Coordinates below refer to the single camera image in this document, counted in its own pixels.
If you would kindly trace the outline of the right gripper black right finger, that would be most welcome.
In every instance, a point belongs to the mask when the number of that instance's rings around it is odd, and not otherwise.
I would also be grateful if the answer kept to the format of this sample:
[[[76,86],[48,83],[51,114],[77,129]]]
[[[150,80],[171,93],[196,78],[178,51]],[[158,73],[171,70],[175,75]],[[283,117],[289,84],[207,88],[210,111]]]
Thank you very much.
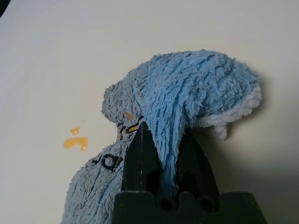
[[[209,160],[190,133],[183,135],[179,145],[177,182],[180,193],[219,193]]]

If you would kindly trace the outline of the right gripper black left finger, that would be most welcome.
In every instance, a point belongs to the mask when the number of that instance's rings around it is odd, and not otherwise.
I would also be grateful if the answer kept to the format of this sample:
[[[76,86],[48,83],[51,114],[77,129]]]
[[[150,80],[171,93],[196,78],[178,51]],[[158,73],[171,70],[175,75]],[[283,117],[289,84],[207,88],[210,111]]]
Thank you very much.
[[[146,122],[142,122],[126,152],[122,191],[158,193],[161,162]]]

